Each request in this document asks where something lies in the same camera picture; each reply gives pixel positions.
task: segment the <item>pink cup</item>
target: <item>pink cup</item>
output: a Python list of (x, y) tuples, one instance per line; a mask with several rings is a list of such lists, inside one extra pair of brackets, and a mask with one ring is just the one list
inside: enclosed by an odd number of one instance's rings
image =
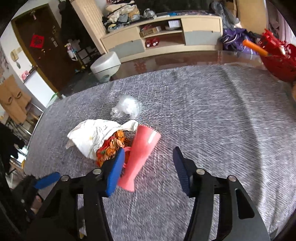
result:
[(160, 137), (161, 135), (157, 131), (147, 126), (138, 126), (132, 147), (125, 147), (124, 151), (130, 151), (130, 155), (124, 175), (117, 183), (118, 186), (127, 191), (135, 191), (134, 178), (145, 164)]

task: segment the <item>gray cabinet drawer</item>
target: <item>gray cabinet drawer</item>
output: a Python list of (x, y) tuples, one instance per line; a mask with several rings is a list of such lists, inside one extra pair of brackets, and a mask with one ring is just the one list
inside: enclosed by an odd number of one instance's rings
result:
[(116, 45), (114, 48), (110, 48), (109, 51), (114, 51), (118, 55), (118, 58), (123, 58), (129, 55), (142, 53), (145, 51), (145, 48), (142, 40), (138, 39)]
[(186, 45), (216, 45), (221, 37), (220, 32), (192, 31), (184, 32)]

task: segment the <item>white box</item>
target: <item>white box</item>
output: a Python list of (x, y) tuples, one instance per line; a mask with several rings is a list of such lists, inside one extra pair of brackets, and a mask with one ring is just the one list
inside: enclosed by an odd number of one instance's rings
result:
[(180, 20), (169, 20), (168, 25), (170, 28), (180, 28), (181, 22)]

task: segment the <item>purple bag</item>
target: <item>purple bag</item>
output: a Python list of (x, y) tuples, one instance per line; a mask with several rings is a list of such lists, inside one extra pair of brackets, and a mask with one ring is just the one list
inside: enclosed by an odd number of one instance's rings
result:
[(230, 28), (223, 29), (223, 36), (220, 38), (220, 41), (223, 43), (223, 50), (231, 50), (243, 52), (246, 54), (257, 55), (257, 52), (244, 46), (242, 41), (245, 39), (252, 41), (248, 32), (244, 28), (235, 28), (231, 30)]

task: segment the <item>orange patterned cloth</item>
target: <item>orange patterned cloth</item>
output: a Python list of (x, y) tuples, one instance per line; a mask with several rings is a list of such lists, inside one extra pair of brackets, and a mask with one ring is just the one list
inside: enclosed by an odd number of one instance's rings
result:
[(108, 140), (105, 140), (103, 146), (97, 150), (97, 165), (102, 167), (106, 160), (109, 160), (115, 156), (115, 153), (119, 147), (126, 147), (130, 145), (130, 140), (125, 137), (124, 132), (116, 131)]

